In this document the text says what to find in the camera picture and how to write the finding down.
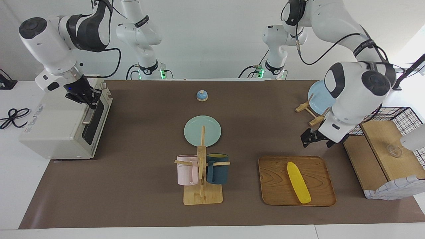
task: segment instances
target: wooden mug rack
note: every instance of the wooden mug rack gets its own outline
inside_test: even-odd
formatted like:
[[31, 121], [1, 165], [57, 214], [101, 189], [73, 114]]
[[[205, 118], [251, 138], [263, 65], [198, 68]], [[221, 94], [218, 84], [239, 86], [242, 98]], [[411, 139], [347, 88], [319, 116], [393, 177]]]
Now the wooden mug rack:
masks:
[[[207, 147], [205, 146], [205, 126], [202, 126], [201, 145], [197, 149], [198, 155], [198, 179], [199, 183], [192, 186], [184, 186], [183, 204], [217, 204], [223, 202], [223, 190], [221, 185], [207, 182]], [[175, 160], [174, 163], [192, 166], [190, 162]], [[230, 165], [230, 162], [215, 162], [213, 166]]]

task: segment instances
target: brown table mat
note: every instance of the brown table mat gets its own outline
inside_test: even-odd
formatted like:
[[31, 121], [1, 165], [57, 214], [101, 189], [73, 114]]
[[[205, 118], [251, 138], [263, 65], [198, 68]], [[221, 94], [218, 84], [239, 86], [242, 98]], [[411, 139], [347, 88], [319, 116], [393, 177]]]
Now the brown table mat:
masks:
[[[364, 197], [341, 144], [304, 149], [311, 115], [295, 113], [312, 81], [112, 81], [114, 97], [95, 160], [51, 161], [20, 228], [296, 225], [425, 222], [413, 197]], [[196, 92], [209, 94], [206, 102]], [[195, 154], [185, 123], [209, 115], [222, 128], [209, 153], [232, 162], [224, 202], [183, 205], [177, 184], [180, 154]], [[261, 199], [258, 159], [264, 155], [320, 156], [337, 203], [331, 207], [269, 206]]]

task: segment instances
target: wooden plate holder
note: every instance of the wooden plate holder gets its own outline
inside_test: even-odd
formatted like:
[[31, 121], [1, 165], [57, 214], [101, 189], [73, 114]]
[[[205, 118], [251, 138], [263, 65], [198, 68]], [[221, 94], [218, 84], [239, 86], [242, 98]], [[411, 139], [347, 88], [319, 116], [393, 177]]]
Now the wooden plate holder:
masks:
[[329, 109], [330, 109], [330, 107], [328, 107], [326, 110], [325, 110], [325, 112], [323, 113], [323, 114], [321, 114], [320, 116], [316, 116], [310, 109], [309, 109], [309, 107], [310, 107], [310, 100], [313, 98], [313, 95], [314, 94], [312, 94], [311, 96], [310, 96], [310, 98], [309, 98], [309, 100], [307, 100], [307, 102], [305, 102], [305, 103], [303, 103], [303, 104], [300, 104], [300, 106], [298, 106], [298, 108], [296, 108], [295, 109], [295, 112], [297, 112], [297, 113], [299, 113], [299, 112], [301, 112], [301, 111], [303, 111], [303, 110], [306, 110], [307, 112], [309, 112], [313, 117], [314, 117], [314, 119], [312, 120], [312, 121], [310, 121], [309, 122], [309, 125], [310, 126], [314, 126], [314, 125], [316, 125], [316, 124], [318, 124], [318, 123], [320, 123], [320, 122], [322, 122], [324, 119], [325, 119], [325, 115], [326, 115], [326, 113], [329, 111]]
[[[205, 126], [202, 126], [201, 145], [198, 146], [198, 179], [199, 183], [192, 186], [184, 186], [183, 204], [217, 204], [223, 202], [223, 190], [221, 185], [207, 182], [207, 147], [205, 146]], [[176, 164], [192, 165], [190, 162], [175, 160]], [[213, 166], [230, 165], [230, 162], [216, 162]]]

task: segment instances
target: wire basket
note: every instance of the wire basket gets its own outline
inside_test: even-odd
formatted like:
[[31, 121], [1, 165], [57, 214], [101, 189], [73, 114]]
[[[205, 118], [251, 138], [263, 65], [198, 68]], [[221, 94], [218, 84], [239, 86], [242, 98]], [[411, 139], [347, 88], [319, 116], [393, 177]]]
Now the wire basket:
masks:
[[[369, 120], [391, 120], [402, 135], [405, 135], [422, 125], [422, 121], [410, 107], [381, 107], [365, 117]], [[360, 125], [357, 125], [350, 135], [365, 135]], [[425, 169], [425, 148], [413, 152], [419, 163]]]

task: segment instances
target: wooden shelf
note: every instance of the wooden shelf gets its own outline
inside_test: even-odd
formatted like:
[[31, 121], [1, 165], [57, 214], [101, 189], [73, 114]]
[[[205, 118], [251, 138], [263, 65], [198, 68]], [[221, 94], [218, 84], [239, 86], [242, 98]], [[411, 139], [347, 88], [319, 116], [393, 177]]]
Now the wooden shelf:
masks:
[[387, 146], [402, 136], [394, 122], [372, 120], [360, 126], [388, 181], [411, 175], [425, 178], [425, 170], [413, 152], [403, 151], [402, 158], [388, 152]]
[[350, 136], [344, 147], [363, 190], [377, 190], [388, 182], [366, 137]]

